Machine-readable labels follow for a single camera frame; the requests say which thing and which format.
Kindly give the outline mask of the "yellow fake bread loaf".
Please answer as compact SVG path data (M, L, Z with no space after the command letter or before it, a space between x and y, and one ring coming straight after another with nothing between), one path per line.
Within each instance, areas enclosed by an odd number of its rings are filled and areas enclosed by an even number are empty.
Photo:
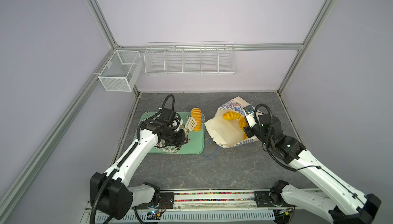
M196 121L196 126L193 129L193 131L197 133L201 130L201 126L202 126L202 111L199 108L193 108L191 110L191 116Z

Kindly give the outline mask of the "metal tongs with white tips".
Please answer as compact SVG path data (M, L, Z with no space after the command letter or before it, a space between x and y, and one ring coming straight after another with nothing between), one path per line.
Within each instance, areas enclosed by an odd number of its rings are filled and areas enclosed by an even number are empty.
M179 126L179 132L183 132L185 137L188 137L188 134L194 130L194 128L196 127L197 122L195 120L194 117L189 117L187 122L185 124L181 124Z

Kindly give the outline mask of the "checkered paper bag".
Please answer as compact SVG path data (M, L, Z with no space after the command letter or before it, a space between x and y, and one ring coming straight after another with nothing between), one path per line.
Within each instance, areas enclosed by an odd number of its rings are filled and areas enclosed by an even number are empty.
M205 127L213 141L223 147L231 148L258 141L258 138L243 139L243 133L237 120L225 120L222 115L234 111L245 118L244 107L249 103L241 97L233 98L217 109L215 116L205 122Z

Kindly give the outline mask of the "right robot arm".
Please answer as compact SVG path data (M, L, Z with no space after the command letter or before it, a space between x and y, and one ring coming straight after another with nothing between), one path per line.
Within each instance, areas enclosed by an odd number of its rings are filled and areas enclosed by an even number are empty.
M315 184L326 197L317 196L279 180L264 201L280 207L284 204L305 209L332 224L371 224L381 206L374 194L364 194L346 183L320 163L294 137L282 133L280 120L269 114L245 116L244 131L250 138L258 138L271 158L281 167L299 172Z

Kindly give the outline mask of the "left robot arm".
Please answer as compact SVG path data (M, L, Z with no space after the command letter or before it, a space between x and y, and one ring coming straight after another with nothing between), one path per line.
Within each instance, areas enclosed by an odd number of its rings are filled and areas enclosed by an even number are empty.
M104 173L95 173L90 179L92 211L90 223L96 221L97 211L108 215L105 223L113 218L122 219L129 209L147 204L160 204L160 188L149 183L130 187L130 181L149 151L163 142L165 146L182 146L188 143L188 134L196 126L193 118L186 124L167 125L158 120L144 120L137 129L136 139L126 152Z

